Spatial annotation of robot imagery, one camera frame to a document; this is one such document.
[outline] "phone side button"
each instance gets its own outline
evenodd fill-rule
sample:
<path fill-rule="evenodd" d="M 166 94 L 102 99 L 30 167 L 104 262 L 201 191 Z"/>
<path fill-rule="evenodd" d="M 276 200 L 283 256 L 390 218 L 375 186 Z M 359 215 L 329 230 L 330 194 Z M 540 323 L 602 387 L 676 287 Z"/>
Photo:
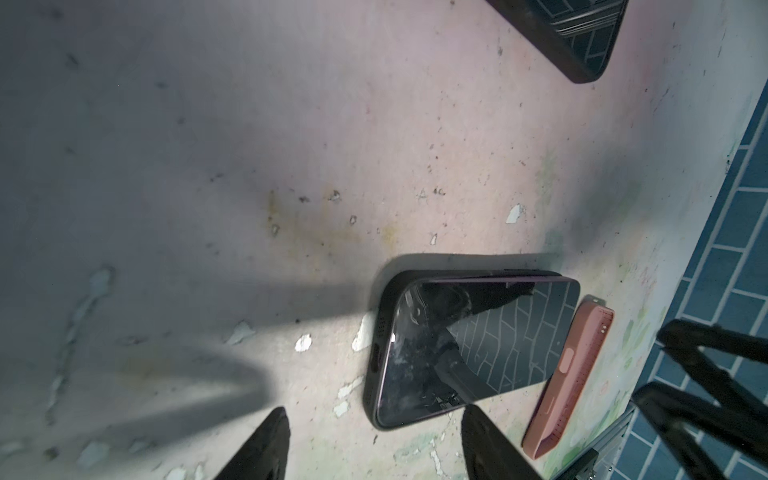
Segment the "phone side button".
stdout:
<path fill-rule="evenodd" d="M 558 365 L 558 370 L 560 370 L 561 373 L 568 373 L 568 369 L 571 368 L 571 362 L 574 359 L 574 350 L 572 348 L 567 348 L 563 352 L 563 356 L 560 357 L 560 365 Z"/>

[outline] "rust stain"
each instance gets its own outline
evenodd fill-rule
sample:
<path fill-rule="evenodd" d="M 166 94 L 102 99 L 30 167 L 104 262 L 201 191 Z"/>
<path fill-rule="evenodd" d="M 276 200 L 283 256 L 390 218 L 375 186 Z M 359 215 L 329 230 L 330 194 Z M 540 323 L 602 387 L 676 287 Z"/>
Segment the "rust stain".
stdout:
<path fill-rule="evenodd" d="M 392 254 L 397 251 L 397 233 L 398 228 L 394 223 L 388 223 L 382 228 L 382 242 Z"/>

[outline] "blue tiled wall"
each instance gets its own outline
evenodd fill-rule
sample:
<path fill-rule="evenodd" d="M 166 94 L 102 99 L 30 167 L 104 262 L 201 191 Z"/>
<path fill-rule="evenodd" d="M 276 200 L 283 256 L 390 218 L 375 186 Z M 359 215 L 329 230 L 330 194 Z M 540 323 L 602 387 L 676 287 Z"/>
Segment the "blue tiled wall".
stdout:
<path fill-rule="evenodd" d="M 664 322 L 683 318 L 768 338 L 768 83 L 717 195 Z M 768 402 L 768 366 L 706 349 L 720 368 Z M 637 386 L 652 380 L 713 402 L 655 343 Z M 728 445 L 692 431 L 732 480 L 766 480 L 768 473 Z M 653 427 L 636 414 L 612 480 L 688 480 Z"/>

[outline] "peeling paint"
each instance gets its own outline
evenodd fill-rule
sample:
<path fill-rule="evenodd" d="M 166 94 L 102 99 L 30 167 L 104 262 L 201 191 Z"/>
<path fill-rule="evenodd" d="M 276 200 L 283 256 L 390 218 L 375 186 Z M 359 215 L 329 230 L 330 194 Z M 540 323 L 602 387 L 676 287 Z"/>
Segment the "peeling paint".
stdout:
<path fill-rule="evenodd" d="M 359 352 L 366 349 L 373 343 L 373 323 L 376 321 L 376 314 L 369 310 L 360 320 L 360 327 L 357 329 L 355 339 L 352 341 L 352 350 Z"/>
<path fill-rule="evenodd" d="M 294 349 L 301 353 L 309 350 L 310 346 L 312 346 L 312 337 L 309 335 L 309 333 L 305 333 L 296 341 L 296 346 L 294 346 Z"/>
<path fill-rule="evenodd" d="M 246 338 L 256 335 L 256 332 L 250 328 L 250 325 L 245 320 L 241 320 L 235 328 L 232 330 L 232 335 L 227 340 L 227 345 L 237 345 Z"/>
<path fill-rule="evenodd" d="M 78 467 L 88 470 L 99 462 L 103 462 L 109 455 L 109 445 L 97 440 L 91 440 L 80 452 L 76 461 Z"/>
<path fill-rule="evenodd" d="M 166 475 L 165 480 L 186 480 L 187 469 L 182 465 L 172 468 Z"/>
<path fill-rule="evenodd" d="M 205 480 L 205 464 L 200 462 L 194 468 L 194 480 Z"/>
<path fill-rule="evenodd" d="M 45 420 L 49 425 L 56 423 L 54 409 L 58 403 L 61 391 L 69 377 L 69 367 L 74 354 L 74 348 L 78 341 L 80 325 L 86 316 L 93 310 L 96 303 L 109 295 L 114 278 L 114 268 L 105 266 L 96 270 L 88 279 L 88 295 L 80 301 L 77 308 L 69 317 L 67 333 L 64 338 L 64 345 L 58 355 L 56 362 L 56 376 L 51 383 L 51 396 L 48 399 L 48 407 L 45 409 Z"/>
<path fill-rule="evenodd" d="M 440 457 L 437 456 L 437 451 L 432 450 L 429 453 L 429 456 L 432 457 L 432 461 L 435 463 L 435 473 L 438 477 L 442 477 L 442 468 L 440 467 Z"/>
<path fill-rule="evenodd" d="M 336 414 L 337 418 L 340 418 L 341 415 L 344 415 L 348 411 L 349 411 L 349 402 L 347 402 L 346 400 L 341 402 L 339 405 L 333 407 L 333 413 Z"/>
<path fill-rule="evenodd" d="M 507 215 L 507 223 L 517 223 L 521 213 L 522 206 L 520 204 L 512 207 L 512 209 L 509 211 L 509 215 Z"/>
<path fill-rule="evenodd" d="M 352 382 L 347 383 L 339 389 L 339 399 L 343 399 L 348 396 L 354 389 L 362 385 L 362 381 L 365 377 L 362 375 L 354 379 Z"/>
<path fill-rule="evenodd" d="M 420 453 L 426 452 L 427 448 L 430 446 L 430 442 L 433 442 L 434 440 L 435 434 L 433 433 L 422 433 L 421 435 L 417 435 L 408 445 L 397 449 L 392 457 L 395 459 L 395 462 L 410 462 L 417 457 L 420 458 Z"/>

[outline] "white paint chip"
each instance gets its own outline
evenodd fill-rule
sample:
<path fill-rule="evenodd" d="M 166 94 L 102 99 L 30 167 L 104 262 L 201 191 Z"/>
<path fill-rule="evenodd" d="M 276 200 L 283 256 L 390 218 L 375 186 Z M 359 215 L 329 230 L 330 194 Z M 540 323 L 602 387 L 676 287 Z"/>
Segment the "white paint chip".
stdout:
<path fill-rule="evenodd" d="M 366 349 L 373 343 L 373 323 L 376 321 L 376 314 L 369 310 L 360 320 L 360 328 L 357 329 L 357 335 L 352 341 L 352 350 L 359 352 Z"/>
<path fill-rule="evenodd" d="M 165 475 L 165 480 L 186 480 L 187 469 L 182 465 L 181 467 L 172 468 L 170 472 Z"/>
<path fill-rule="evenodd" d="M 8 442 L 0 443 L 0 455 L 7 457 L 18 453 L 25 448 L 24 442 L 21 440 L 9 440 Z"/>
<path fill-rule="evenodd" d="M 254 335 L 256 335 L 256 332 L 254 332 L 253 329 L 250 328 L 250 325 L 248 325 L 248 322 L 246 322 L 245 320 L 242 320 L 237 325 L 235 325 L 234 329 L 232 329 L 232 335 L 230 336 L 230 339 L 227 340 L 227 345 L 237 345 L 238 343 L 242 342 L 246 338 L 249 338 Z"/>
<path fill-rule="evenodd" d="M 512 210 L 509 211 L 509 215 L 507 216 L 507 223 L 517 223 L 521 213 L 522 206 L 520 204 L 512 207 Z"/>
<path fill-rule="evenodd" d="M 336 414 L 337 418 L 340 418 L 341 415 L 344 415 L 348 411 L 349 411 L 349 402 L 347 402 L 346 400 L 341 402 L 339 405 L 333 407 L 333 413 Z"/>
<path fill-rule="evenodd" d="M 351 383 L 347 383 L 339 389 L 339 399 L 343 399 L 348 396 L 354 389 L 362 385 L 364 377 L 361 375 L 354 379 Z"/>
<path fill-rule="evenodd" d="M 432 461 L 435 463 L 435 473 L 438 477 L 442 477 L 442 468 L 440 467 L 440 458 L 437 456 L 437 452 L 432 450 L 429 456 L 432 457 Z"/>
<path fill-rule="evenodd" d="M 309 350 L 311 345 L 312 337 L 309 335 L 309 333 L 305 333 L 296 341 L 296 346 L 294 348 L 297 352 L 301 353 Z"/>
<path fill-rule="evenodd" d="M 131 443 L 131 446 L 128 447 L 128 453 L 131 453 L 131 454 L 139 453 L 153 446 L 154 444 L 148 440 L 144 440 L 144 439 L 134 440 L 133 443 Z"/>
<path fill-rule="evenodd" d="M 194 468 L 194 480 L 205 480 L 205 465 L 202 462 Z"/>
<path fill-rule="evenodd" d="M 61 387 L 67 381 L 67 377 L 69 377 L 69 366 L 74 354 L 75 345 L 77 344 L 78 334 L 80 333 L 80 325 L 91 310 L 93 310 L 96 302 L 109 294 L 113 276 L 114 268 L 111 266 L 105 266 L 93 272 L 88 279 L 88 295 L 78 303 L 77 308 L 74 309 L 74 312 L 69 317 L 64 345 L 61 347 L 56 362 L 56 376 L 51 383 L 51 396 L 48 398 L 48 407 L 45 409 L 45 421 L 49 425 L 56 423 L 54 408 L 58 403 Z"/>
<path fill-rule="evenodd" d="M 88 470 L 99 462 L 104 461 L 109 455 L 109 445 L 97 440 L 91 440 L 80 452 L 76 461 L 78 467 Z"/>

